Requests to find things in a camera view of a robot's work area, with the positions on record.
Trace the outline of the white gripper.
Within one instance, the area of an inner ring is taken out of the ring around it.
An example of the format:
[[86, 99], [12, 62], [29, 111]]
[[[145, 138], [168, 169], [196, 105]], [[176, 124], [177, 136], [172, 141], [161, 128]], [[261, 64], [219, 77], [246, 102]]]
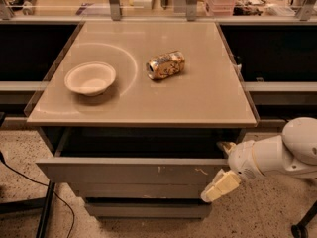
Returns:
[[239, 144], [220, 141], [217, 147], [228, 156], [231, 171], [221, 169], [213, 180], [201, 192], [201, 199], [207, 203], [219, 199], [239, 187], [241, 179], [253, 180], [258, 177], [258, 168], [254, 161], [254, 141]]

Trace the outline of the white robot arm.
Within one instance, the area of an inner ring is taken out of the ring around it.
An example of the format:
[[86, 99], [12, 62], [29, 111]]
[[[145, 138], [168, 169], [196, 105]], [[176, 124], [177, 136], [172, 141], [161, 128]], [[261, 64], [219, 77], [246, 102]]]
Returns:
[[213, 202], [239, 187], [243, 181], [267, 176], [317, 177], [317, 119], [290, 120], [280, 135], [263, 140], [218, 142], [227, 154], [229, 170], [221, 169], [201, 193]]

